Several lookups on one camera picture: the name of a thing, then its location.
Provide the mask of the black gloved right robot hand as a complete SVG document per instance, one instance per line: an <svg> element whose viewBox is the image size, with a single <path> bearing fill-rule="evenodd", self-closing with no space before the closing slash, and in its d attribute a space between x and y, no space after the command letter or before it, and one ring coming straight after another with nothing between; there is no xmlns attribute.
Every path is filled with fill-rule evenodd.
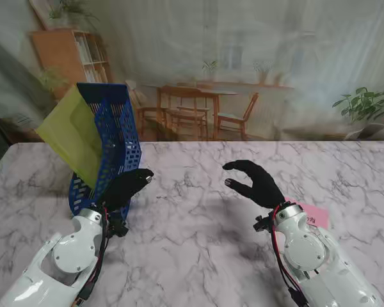
<svg viewBox="0 0 384 307"><path fill-rule="evenodd" d="M236 160L224 164L223 169L238 170L250 177L252 186L242 184L232 178L227 178L225 185L241 196L251 199L260 207L275 209L285 203L285 198L273 177L262 166L249 160Z"/></svg>

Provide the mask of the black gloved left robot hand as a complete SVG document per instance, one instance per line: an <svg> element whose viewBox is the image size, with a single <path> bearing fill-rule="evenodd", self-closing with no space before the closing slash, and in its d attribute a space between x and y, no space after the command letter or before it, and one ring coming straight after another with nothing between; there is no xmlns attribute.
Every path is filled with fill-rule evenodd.
<svg viewBox="0 0 384 307"><path fill-rule="evenodd" d="M96 201L99 212L118 212L126 220L131 198L152 181L150 169L136 168L125 171L113 178Z"/></svg>

